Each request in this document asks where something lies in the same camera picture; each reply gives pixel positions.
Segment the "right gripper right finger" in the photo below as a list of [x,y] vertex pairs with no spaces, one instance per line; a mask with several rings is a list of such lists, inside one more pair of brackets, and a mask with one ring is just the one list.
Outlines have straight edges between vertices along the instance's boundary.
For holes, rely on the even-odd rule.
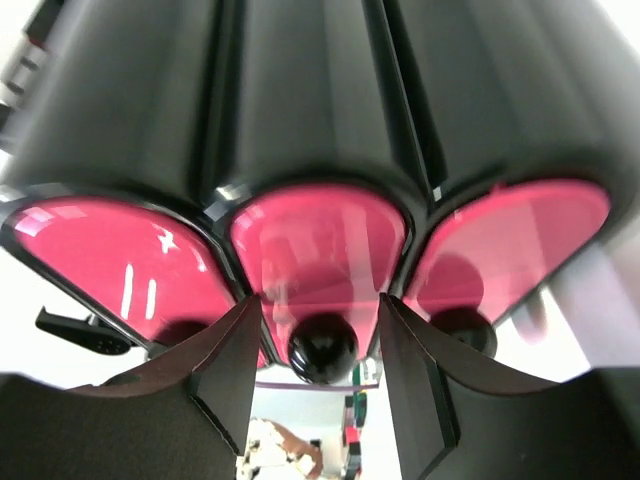
[[382,295],[378,326],[406,479],[635,479],[639,371],[554,383],[501,364]]

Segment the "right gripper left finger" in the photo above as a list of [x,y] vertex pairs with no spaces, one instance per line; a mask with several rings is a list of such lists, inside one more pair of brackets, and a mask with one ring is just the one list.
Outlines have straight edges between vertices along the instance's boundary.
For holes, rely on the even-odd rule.
[[232,479],[256,378],[261,307],[219,321],[100,386],[1,377],[4,479]]

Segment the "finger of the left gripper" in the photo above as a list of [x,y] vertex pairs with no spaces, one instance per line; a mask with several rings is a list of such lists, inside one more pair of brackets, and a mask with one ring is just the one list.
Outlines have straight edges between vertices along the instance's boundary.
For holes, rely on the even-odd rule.
[[35,326],[45,333],[101,355],[124,355],[134,347],[133,342],[96,315],[79,320],[52,314],[42,307]]

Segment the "pink drawer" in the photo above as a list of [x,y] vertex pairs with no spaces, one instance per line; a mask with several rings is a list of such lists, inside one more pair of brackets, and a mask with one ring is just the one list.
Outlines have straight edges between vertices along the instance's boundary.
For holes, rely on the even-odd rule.
[[609,211],[606,192],[586,181],[496,188],[433,229],[402,300],[426,320],[443,323],[467,310],[494,327],[602,228]]
[[366,355],[406,236],[395,206],[347,185],[279,189],[235,215],[237,257],[280,360],[302,381],[338,383]]
[[159,210],[109,198],[22,198],[1,209],[19,262],[157,357],[218,324],[246,295],[211,238]]

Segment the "black drawer cabinet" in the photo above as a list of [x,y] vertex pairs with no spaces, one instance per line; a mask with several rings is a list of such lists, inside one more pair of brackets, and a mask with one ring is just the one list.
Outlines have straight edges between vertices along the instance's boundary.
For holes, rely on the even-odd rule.
[[596,1],[62,1],[1,204],[91,196],[230,238],[249,202],[347,185],[389,201],[402,299],[454,210],[544,180],[601,187],[602,228],[492,327],[517,349],[639,360],[639,56]]

